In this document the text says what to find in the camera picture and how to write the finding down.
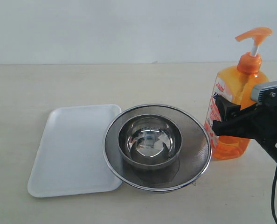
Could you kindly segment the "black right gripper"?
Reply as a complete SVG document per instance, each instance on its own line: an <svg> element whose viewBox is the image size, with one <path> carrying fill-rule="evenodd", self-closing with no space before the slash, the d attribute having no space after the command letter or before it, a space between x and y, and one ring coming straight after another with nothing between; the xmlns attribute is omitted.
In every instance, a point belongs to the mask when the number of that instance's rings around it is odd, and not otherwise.
<svg viewBox="0 0 277 224"><path fill-rule="evenodd" d="M277 162L277 90L263 94L261 103L241 109L241 105L228 101L221 95L215 99L220 120L213 121L212 130L216 136L230 136L254 139L256 135L255 123L260 131L257 141L263 149ZM247 114L254 110L257 114Z"/></svg>

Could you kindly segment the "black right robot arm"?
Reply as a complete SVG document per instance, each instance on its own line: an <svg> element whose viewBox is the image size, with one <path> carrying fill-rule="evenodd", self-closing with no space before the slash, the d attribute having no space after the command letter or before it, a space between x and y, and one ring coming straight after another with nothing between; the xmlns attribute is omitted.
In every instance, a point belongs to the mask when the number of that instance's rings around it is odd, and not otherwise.
<svg viewBox="0 0 277 224"><path fill-rule="evenodd" d="M277 81L255 85L250 99L254 104L241 109L217 95L221 119L213 121L212 129L217 136L254 139L277 163Z"/></svg>

